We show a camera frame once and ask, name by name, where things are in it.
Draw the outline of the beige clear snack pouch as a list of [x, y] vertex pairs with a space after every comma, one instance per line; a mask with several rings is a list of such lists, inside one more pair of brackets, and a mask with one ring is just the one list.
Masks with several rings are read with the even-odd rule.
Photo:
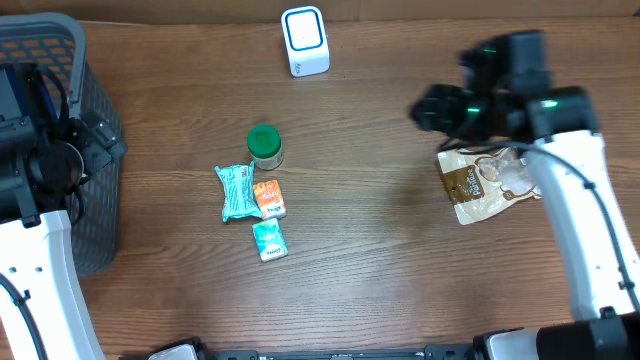
[[477, 155], [467, 155], [465, 149], [440, 152], [438, 165], [461, 225], [484, 221], [519, 201], [541, 198], [514, 148]]

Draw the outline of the teal white packet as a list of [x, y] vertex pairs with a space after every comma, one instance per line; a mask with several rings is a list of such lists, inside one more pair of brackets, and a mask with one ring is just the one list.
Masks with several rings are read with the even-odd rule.
[[256, 203], [254, 184], [254, 162], [248, 165], [232, 165], [215, 167], [224, 191], [224, 205], [222, 220], [227, 223], [231, 219], [246, 217], [262, 217], [262, 212]]

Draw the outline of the green lid white jar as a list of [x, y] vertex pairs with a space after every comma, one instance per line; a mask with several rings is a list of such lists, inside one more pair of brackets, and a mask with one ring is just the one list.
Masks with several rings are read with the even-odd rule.
[[283, 161], [282, 138], [272, 125], [261, 124], [251, 129], [247, 146], [255, 166], [260, 169], [276, 169]]

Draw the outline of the orange tissue pack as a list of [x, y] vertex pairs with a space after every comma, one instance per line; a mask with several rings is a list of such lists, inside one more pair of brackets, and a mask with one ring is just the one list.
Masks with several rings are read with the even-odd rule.
[[286, 216], [286, 205], [277, 180], [257, 183], [253, 191], [263, 220]]

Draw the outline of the teal Kleenex tissue pack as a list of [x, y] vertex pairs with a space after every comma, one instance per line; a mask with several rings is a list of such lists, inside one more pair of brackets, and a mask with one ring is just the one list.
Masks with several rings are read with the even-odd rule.
[[288, 247], [277, 218], [254, 224], [252, 231], [262, 262], [276, 260], [288, 254]]

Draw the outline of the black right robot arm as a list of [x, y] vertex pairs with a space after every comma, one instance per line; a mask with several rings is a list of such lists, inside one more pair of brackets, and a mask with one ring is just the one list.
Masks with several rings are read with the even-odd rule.
[[587, 92], [554, 87], [545, 37], [520, 31], [459, 57], [465, 83], [435, 84], [411, 109], [444, 151], [518, 150], [542, 193], [567, 274], [569, 323], [500, 330], [455, 345], [457, 359], [635, 359], [639, 256], [611, 184]]

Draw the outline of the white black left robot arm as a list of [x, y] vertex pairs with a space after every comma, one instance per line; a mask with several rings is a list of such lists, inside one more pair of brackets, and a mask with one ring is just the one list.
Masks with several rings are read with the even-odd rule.
[[1, 66], [1, 324], [17, 359], [102, 359], [72, 253], [81, 187], [126, 147], [99, 113], [55, 105], [35, 63]]

